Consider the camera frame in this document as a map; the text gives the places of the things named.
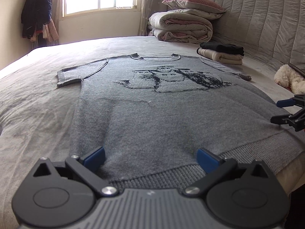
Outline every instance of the pink pillow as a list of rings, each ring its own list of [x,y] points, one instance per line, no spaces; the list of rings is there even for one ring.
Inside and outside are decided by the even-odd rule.
[[[211,0],[164,0],[162,3],[169,6],[171,9],[194,8],[209,13],[225,12],[222,6]]]

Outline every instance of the black folded garment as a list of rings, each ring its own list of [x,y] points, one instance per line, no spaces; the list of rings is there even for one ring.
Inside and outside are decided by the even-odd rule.
[[[244,56],[244,48],[233,44],[219,44],[214,42],[201,43],[200,47],[203,49],[211,49],[217,52],[224,52],[228,54],[240,54]]]

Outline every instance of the window frame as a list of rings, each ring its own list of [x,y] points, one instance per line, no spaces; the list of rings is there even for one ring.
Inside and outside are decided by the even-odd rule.
[[[65,18],[73,18],[77,16],[82,16],[82,15],[87,15],[88,13],[90,14],[98,14],[98,13],[103,13],[103,12],[140,12],[141,11],[141,2],[142,0],[134,0],[137,5],[133,7],[110,7],[110,8],[100,8],[100,0],[98,0],[98,8],[97,9],[90,9],[90,10],[85,10],[85,11],[79,11],[71,14],[66,13],[67,9],[67,2],[66,0],[60,0],[60,9],[61,9],[61,18],[60,20],[63,20]]]

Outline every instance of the blue gripper pad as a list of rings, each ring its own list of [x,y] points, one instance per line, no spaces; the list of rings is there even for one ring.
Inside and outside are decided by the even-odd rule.
[[[106,160],[106,152],[103,147],[96,148],[80,158],[81,164],[88,170],[96,172]]]
[[[213,170],[217,169],[225,161],[219,156],[213,154],[207,149],[199,149],[197,151],[197,162],[200,167],[209,174]]]
[[[294,105],[295,105],[295,100],[293,99],[281,100],[276,103],[277,107],[292,107]]]

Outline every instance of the gray upholstered headboard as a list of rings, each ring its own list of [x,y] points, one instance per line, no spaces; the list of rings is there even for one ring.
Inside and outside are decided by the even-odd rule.
[[[305,0],[213,0],[227,10],[212,40],[243,46],[245,55],[278,70],[305,71]]]

